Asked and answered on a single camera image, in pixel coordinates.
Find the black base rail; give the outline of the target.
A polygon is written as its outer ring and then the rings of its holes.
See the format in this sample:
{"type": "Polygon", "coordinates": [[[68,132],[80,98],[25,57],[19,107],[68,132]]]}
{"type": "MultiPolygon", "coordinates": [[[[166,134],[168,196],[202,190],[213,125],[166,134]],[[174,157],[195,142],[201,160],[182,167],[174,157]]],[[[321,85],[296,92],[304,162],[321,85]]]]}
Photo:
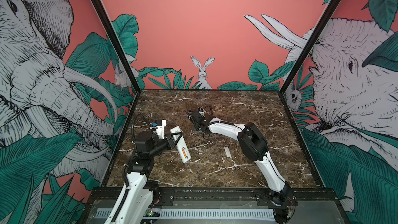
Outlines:
{"type": "MultiPolygon", "coordinates": [[[[172,188],[161,187],[160,196],[154,198],[155,206],[172,206],[181,201],[199,203],[215,202],[244,202],[254,201],[258,206],[290,206],[293,197],[287,197],[285,202],[272,197],[266,188],[172,188]]],[[[337,201],[337,195],[330,188],[294,188],[292,190],[296,204],[304,201],[337,201]]]]}

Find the white remote control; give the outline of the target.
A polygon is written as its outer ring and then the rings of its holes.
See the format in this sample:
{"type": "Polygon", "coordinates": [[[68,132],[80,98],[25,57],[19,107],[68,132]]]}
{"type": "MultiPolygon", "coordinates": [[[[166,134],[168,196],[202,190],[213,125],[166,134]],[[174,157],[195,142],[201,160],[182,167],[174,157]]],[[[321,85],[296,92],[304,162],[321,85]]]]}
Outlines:
{"type": "MultiPolygon", "coordinates": [[[[181,131],[179,126],[176,126],[176,127],[172,128],[172,129],[170,129],[170,132],[171,133],[176,133],[176,132],[182,132],[182,131],[181,131]]],[[[182,135],[182,138],[180,139],[180,141],[178,142],[178,144],[176,145],[176,148],[177,148],[178,153],[179,153],[179,155],[181,157],[181,160],[182,160],[182,162],[184,164],[191,160],[192,157],[191,157],[190,152],[188,150],[188,146],[186,145],[186,142],[185,142],[185,140],[183,138],[183,135],[182,135]],[[185,147],[187,149],[187,152],[189,153],[189,157],[190,157],[189,160],[184,159],[184,157],[182,155],[182,151],[181,150],[182,150],[183,147],[185,147]]]]}

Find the black frame post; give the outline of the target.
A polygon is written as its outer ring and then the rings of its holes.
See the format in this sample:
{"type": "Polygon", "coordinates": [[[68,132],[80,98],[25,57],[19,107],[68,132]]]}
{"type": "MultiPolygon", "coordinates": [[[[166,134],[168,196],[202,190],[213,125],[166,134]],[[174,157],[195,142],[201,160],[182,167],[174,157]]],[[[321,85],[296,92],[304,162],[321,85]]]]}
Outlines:
{"type": "Polygon", "coordinates": [[[303,50],[301,51],[298,59],[296,60],[291,72],[289,73],[286,81],[284,82],[283,86],[281,87],[280,91],[278,92],[280,95],[284,94],[288,86],[293,81],[296,73],[299,71],[301,66],[303,65],[304,61],[309,55],[309,52],[314,47],[316,41],[318,40],[319,36],[322,34],[325,26],[327,25],[328,21],[334,14],[335,10],[337,9],[338,5],[340,4],[341,0],[329,0],[328,5],[326,6],[322,16],[320,17],[319,21],[317,22],[309,40],[305,44],[303,50]]]}
{"type": "Polygon", "coordinates": [[[127,73],[127,76],[132,84],[134,93],[136,95],[140,95],[141,89],[140,89],[138,82],[131,70],[131,66],[126,59],[125,52],[122,48],[121,42],[115,32],[113,24],[109,19],[109,16],[106,12],[106,9],[105,9],[102,1],[101,0],[90,0],[90,1],[100,19],[100,21],[101,21],[105,31],[106,31],[107,36],[109,37],[109,39],[111,41],[111,44],[113,45],[113,47],[115,49],[117,57],[119,58],[120,62],[122,63],[122,65],[125,69],[125,72],[127,73]]]}

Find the right black frame post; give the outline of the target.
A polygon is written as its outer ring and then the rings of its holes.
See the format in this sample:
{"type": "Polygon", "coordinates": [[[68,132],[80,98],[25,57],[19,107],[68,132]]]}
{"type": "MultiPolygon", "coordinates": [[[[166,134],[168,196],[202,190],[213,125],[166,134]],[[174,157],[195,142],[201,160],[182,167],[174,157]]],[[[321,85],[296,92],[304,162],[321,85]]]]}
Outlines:
{"type": "Polygon", "coordinates": [[[309,52],[314,47],[316,41],[318,40],[319,36],[322,34],[325,26],[327,25],[328,21],[334,14],[335,10],[337,9],[338,5],[340,4],[341,0],[329,0],[328,5],[326,6],[322,16],[320,17],[319,21],[317,22],[309,40],[305,44],[303,50],[301,51],[298,59],[296,60],[291,72],[289,73],[286,81],[284,82],[283,86],[281,87],[280,91],[278,92],[280,95],[284,94],[288,86],[293,81],[296,73],[299,71],[301,66],[303,65],[304,61],[309,55],[309,52]]]}

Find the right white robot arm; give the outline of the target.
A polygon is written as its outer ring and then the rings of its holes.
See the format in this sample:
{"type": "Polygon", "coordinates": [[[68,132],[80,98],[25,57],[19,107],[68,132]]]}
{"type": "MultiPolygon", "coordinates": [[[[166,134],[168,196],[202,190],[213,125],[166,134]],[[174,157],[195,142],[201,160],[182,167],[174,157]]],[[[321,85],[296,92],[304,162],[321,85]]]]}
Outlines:
{"type": "Polygon", "coordinates": [[[220,134],[238,141],[242,153],[247,159],[255,162],[266,179],[268,197],[273,203],[280,206],[296,206],[292,188],[276,168],[267,140],[254,123],[237,124],[224,121],[206,115],[201,108],[196,111],[187,110],[186,113],[196,131],[204,134],[220,134]]]}

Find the small green circuit board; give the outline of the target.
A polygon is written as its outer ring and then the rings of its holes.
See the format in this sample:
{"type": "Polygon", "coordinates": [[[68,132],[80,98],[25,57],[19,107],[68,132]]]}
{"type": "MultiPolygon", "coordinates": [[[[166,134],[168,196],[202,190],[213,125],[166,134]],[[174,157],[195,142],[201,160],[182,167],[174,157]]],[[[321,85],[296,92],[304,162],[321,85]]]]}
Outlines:
{"type": "Polygon", "coordinates": [[[146,209],[143,218],[158,218],[161,215],[161,209],[158,208],[151,208],[146,209]]]}

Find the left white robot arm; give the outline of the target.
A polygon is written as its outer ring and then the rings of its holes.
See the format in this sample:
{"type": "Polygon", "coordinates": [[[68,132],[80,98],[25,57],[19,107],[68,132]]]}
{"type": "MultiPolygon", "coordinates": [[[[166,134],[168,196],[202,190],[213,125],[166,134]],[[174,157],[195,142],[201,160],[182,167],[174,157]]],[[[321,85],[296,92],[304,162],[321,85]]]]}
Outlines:
{"type": "Polygon", "coordinates": [[[161,139],[152,131],[143,131],[137,136],[135,153],[122,169],[124,186],[106,220],[107,224],[139,224],[147,208],[160,201],[159,183],[148,180],[154,157],[176,147],[182,137],[182,132],[176,132],[161,139]]]}

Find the white battery cover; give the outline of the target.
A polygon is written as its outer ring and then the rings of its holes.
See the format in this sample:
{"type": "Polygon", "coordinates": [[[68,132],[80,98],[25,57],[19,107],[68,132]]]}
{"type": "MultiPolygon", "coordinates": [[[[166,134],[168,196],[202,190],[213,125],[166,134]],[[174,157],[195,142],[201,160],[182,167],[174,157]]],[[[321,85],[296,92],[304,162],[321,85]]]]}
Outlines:
{"type": "Polygon", "coordinates": [[[226,153],[226,157],[227,158],[232,158],[232,155],[230,153],[229,147],[224,147],[224,151],[226,153]]]}

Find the left black frame post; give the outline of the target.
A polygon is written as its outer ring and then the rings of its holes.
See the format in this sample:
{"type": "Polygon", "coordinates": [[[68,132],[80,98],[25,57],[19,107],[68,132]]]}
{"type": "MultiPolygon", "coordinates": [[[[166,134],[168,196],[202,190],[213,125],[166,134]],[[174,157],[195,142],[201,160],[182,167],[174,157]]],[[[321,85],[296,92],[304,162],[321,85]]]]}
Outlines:
{"type": "Polygon", "coordinates": [[[101,0],[90,0],[90,1],[100,19],[100,21],[101,21],[105,31],[106,31],[107,36],[109,37],[109,39],[111,41],[111,44],[113,45],[113,47],[115,49],[117,57],[119,58],[120,62],[122,63],[122,65],[125,69],[125,72],[127,73],[127,76],[132,84],[134,93],[136,95],[140,95],[141,89],[140,89],[138,82],[131,70],[131,66],[126,59],[125,52],[122,48],[121,42],[115,32],[113,24],[109,19],[109,16],[106,12],[106,9],[105,9],[102,1],[101,0]]]}

